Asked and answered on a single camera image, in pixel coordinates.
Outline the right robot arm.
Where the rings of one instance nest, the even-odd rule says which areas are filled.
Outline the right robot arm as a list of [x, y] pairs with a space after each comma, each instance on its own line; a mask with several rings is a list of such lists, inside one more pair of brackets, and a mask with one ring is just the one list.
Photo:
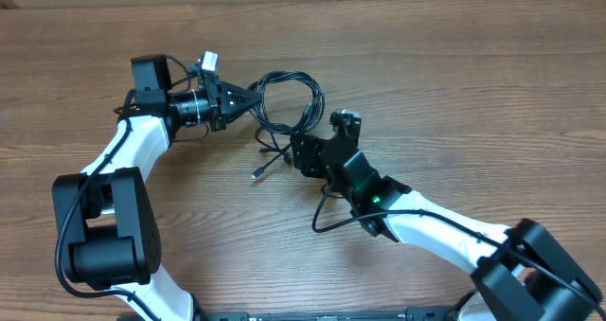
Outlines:
[[349, 110], [330, 116], [329, 139], [291, 135], [294, 165], [322, 178], [327, 193], [339, 193], [349, 218], [326, 233], [357, 223], [373, 237], [415, 245], [468, 274], [473, 292], [454, 320], [585, 320], [603, 316], [603, 295], [545, 227], [530, 219], [515, 226], [484, 223], [441, 207], [411, 187], [374, 169], [358, 148], [360, 116]]

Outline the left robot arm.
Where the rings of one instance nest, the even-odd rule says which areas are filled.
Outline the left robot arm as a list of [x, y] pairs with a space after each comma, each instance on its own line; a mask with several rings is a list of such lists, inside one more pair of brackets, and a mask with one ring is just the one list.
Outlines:
[[81, 172], [58, 177], [52, 198], [58, 229], [54, 265], [62, 287], [79, 298], [117, 296], [143, 320], [204, 320], [197, 298], [162, 266], [159, 229], [145, 187], [152, 167], [182, 127], [216, 132], [261, 103], [262, 96], [217, 75], [207, 51], [186, 69], [197, 88], [174, 91], [171, 57], [131, 60], [134, 88], [116, 109], [116, 134]]

